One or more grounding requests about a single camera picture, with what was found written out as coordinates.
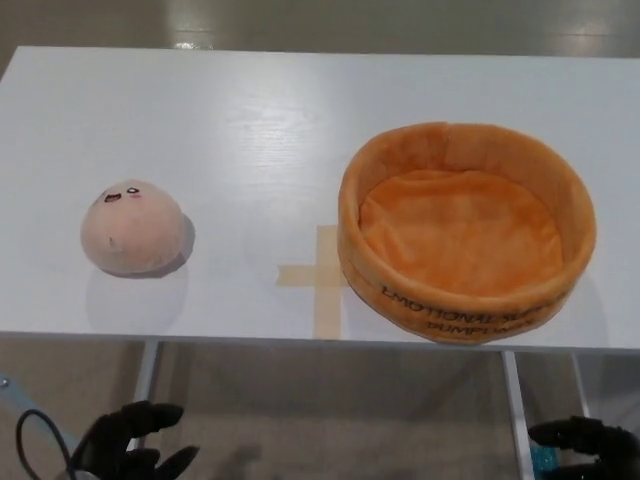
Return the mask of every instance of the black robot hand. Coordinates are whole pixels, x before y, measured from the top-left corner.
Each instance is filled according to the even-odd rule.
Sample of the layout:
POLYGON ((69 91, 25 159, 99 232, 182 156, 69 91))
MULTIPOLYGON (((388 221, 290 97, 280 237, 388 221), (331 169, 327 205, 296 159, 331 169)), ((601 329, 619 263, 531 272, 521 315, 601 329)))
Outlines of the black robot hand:
POLYGON ((545 480, 640 480, 640 444, 635 435, 622 428, 571 417, 535 425, 529 429, 529 437, 543 447, 595 457, 594 463, 544 472, 545 480))
POLYGON ((127 452, 127 445, 134 438, 176 425, 182 414, 183 409, 177 405, 144 401, 103 415, 71 455, 71 466, 100 480, 175 480, 191 464, 197 447, 185 447, 158 466, 160 452, 153 449, 127 452))

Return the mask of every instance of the plush toy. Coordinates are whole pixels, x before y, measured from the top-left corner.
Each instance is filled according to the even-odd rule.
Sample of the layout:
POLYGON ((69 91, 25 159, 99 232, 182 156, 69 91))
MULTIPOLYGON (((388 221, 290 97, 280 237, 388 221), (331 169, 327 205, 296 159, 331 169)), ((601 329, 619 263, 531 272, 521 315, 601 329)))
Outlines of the plush toy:
POLYGON ((493 125, 427 123, 358 151, 340 189, 338 252, 374 309, 432 340, 475 344, 542 325, 595 247, 569 164, 493 125))
POLYGON ((128 180, 93 202, 82 223, 87 257, 116 274, 144 274, 175 260, 185 242, 185 219, 171 196, 155 185, 128 180))

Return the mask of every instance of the plush toy mouth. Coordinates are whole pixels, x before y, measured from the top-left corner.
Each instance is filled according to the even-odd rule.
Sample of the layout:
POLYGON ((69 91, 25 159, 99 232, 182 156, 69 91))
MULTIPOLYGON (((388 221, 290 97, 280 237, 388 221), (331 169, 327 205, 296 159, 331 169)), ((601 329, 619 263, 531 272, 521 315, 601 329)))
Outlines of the plush toy mouth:
POLYGON ((104 199, 104 203, 115 202, 116 200, 120 200, 122 195, 120 193, 115 193, 113 195, 107 195, 104 199))

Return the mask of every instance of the black cable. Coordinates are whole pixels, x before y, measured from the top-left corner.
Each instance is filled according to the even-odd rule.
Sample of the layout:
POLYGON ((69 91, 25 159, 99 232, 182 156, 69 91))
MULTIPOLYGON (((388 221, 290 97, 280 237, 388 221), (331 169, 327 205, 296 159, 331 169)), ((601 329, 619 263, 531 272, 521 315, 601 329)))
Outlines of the black cable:
POLYGON ((64 443, 64 440, 62 439, 62 434, 60 433, 60 430, 58 430, 58 427, 56 427, 56 424, 53 422, 53 420, 51 420, 51 418, 49 418, 45 413, 41 412, 40 410, 35 410, 35 409, 27 410, 20 416, 20 418, 18 419, 18 423, 16 424, 16 448, 18 450, 18 457, 20 457, 20 463, 22 464, 22 468, 24 468, 24 470, 27 472, 29 477, 31 477, 31 480, 41 480, 40 477, 38 477, 36 472, 33 470, 33 468, 31 468, 31 465, 29 465, 29 461, 27 460, 27 457, 24 454, 24 445, 22 443, 22 428, 24 426, 24 422, 25 420, 27 420, 27 418, 29 418, 32 415, 39 417, 41 420, 44 421, 44 423, 47 424, 47 426, 51 430, 51 433, 55 437, 56 442, 58 442, 60 451, 62 452, 62 458, 64 459, 64 466, 67 474, 69 475, 69 480, 77 480, 75 470, 71 466, 71 455, 69 454, 69 449, 67 448, 67 446, 64 443))

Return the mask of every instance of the masking tape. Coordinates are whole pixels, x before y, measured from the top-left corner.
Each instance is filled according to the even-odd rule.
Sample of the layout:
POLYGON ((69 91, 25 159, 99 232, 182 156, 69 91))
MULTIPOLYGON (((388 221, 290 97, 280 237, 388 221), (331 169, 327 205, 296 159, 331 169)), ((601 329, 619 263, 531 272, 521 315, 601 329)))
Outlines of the masking tape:
POLYGON ((340 268, 337 246, 338 227, 319 226, 316 230, 315 265, 281 265, 276 285, 315 287, 313 336, 339 340, 342 332, 342 287, 347 281, 340 268))

